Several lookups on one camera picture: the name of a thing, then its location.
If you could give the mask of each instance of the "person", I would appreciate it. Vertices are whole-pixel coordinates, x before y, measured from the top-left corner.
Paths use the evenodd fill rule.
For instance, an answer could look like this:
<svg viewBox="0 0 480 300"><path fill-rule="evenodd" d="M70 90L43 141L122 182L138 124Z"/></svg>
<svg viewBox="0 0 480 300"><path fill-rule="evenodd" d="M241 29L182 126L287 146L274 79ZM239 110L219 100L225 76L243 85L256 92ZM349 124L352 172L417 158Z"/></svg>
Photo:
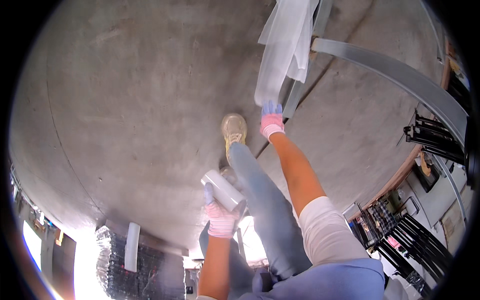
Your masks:
<svg viewBox="0 0 480 300"><path fill-rule="evenodd" d="M209 222L199 238L205 261L197 300L382 299L382 263L368 256L303 152L285 135L281 105L264 105L260 132L280 158L298 223L290 202L245 145L245 119L225 116L227 159L243 186L269 274L254 274L240 256L233 239L240 213L223 208L212 199L212 186L205 185Z"/></svg>

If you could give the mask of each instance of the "gloved hand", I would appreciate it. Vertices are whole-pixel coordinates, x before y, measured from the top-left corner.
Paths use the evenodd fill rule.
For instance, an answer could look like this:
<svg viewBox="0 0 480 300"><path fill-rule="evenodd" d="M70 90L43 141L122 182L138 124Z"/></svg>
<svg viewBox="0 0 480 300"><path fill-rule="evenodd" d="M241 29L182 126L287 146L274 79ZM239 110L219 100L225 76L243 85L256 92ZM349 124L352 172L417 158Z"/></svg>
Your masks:
<svg viewBox="0 0 480 300"><path fill-rule="evenodd" d="M238 205L234 210L229 212L220 203L213 198L213 185L210 182L205 184L205 210L210 219L210 228L208 234L212 237L231 239L233 238L233 227L235 221L240 218L240 210Z"/></svg>
<svg viewBox="0 0 480 300"><path fill-rule="evenodd" d="M270 142L270 135L275 132L285 133L284 128L282 105L278 104L275 107L271 100L267 103L264 103L264 107L262 108L262 123L260 125L260 133Z"/></svg>

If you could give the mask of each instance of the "forearm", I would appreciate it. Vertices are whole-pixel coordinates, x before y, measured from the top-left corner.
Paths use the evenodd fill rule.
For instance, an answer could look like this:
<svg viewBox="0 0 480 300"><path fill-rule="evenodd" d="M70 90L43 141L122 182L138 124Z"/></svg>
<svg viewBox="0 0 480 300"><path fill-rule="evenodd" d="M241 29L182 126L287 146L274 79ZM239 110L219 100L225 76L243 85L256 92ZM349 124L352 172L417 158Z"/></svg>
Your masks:
<svg viewBox="0 0 480 300"><path fill-rule="evenodd" d="M230 240L209 236L205 262L200 273L198 295L226 300L229 291L228 256Z"/></svg>
<svg viewBox="0 0 480 300"><path fill-rule="evenodd" d="M310 201L326 196L325 192L307 157L284 133L273 133L270 141L280 158L293 207L300 216Z"/></svg>

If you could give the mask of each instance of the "blue shirt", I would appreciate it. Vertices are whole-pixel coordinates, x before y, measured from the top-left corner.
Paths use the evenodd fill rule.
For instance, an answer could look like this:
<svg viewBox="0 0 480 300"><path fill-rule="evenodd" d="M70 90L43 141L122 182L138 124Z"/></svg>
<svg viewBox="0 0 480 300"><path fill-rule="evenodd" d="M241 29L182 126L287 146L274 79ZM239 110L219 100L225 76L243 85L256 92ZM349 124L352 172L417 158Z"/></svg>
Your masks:
<svg viewBox="0 0 480 300"><path fill-rule="evenodd" d="M384 284L382 263L360 258L316 266L274 284L269 292L247 293L239 300L381 300Z"/></svg>

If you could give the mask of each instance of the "cylinder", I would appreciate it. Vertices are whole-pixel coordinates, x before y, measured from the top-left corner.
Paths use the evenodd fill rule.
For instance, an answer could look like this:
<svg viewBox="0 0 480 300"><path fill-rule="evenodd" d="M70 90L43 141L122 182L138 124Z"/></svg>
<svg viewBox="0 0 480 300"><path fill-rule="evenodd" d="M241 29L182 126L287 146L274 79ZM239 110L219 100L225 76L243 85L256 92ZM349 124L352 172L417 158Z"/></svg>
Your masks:
<svg viewBox="0 0 480 300"><path fill-rule="evenodd" d="M232 211L245 197L237 191L217 170L208 171L200 180L203 185L211 182L213 197L228 211Z"/></svg>
<svg viewBox="0 0 480 300"><path fill-rule="evenodd" d="M125 264L127 271L137 272L138 238L140 237L140 225L130 222L128 226L127 244L125 245Z"/></svg>

